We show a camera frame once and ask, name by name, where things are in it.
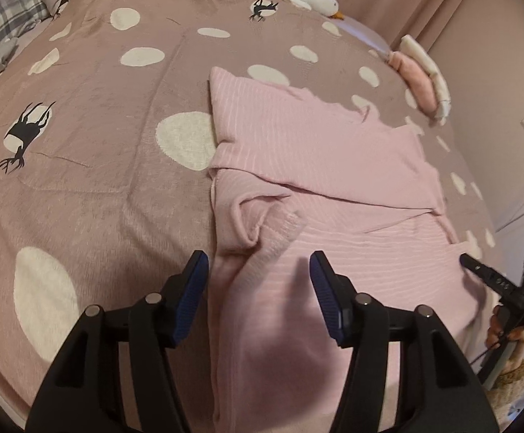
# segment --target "sweater sleeve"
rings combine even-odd
[[[508,412],[512,403],[524,394],[524,359],[514,371],[500,375],[486,397],[494,411],[501,431],[509,424]]]

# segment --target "hand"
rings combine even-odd
[[[499,310],[500,306],[496,306],[494,308],[493,316],[490,318],[490,327],[486,337],[486,347],[492,347],[492,350],[500,346],[498,344],[498,339],[500,335],[502,335],[502,325],[497,318]],[[508,361],[506,361],[506,365],[501,374],[514,371],[522,363],[522,359],[524,358],[524,327],[515,328],[510,334],[508,334],[508,340],[517,341],[518,344],[515,348],[515,351],[512,352],[511,357],[508,358]]]

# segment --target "orange fabric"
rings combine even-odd
[[[426,115],[436,112],[439,104],[432,80],[415,60],[402,52],[391,52],[388,65],[404,78],[422,112]]]

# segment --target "wall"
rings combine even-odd
[[[499,228],[524,202],[524,0],[463,0],[430,55],[452,93],[457,145]],[[518,282],[524,218],[496,239]]]

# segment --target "pink ribbed knit sweater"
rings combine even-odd
[[[217,251],[208,290],[219,433],[335,411],[350,357],[328,337],[308,260],[356,290],[436,309],[453,334],[477,312],[436,170],[410,126],[306,89],[212,70]],[[398,379],[391,350],[389,382]]]

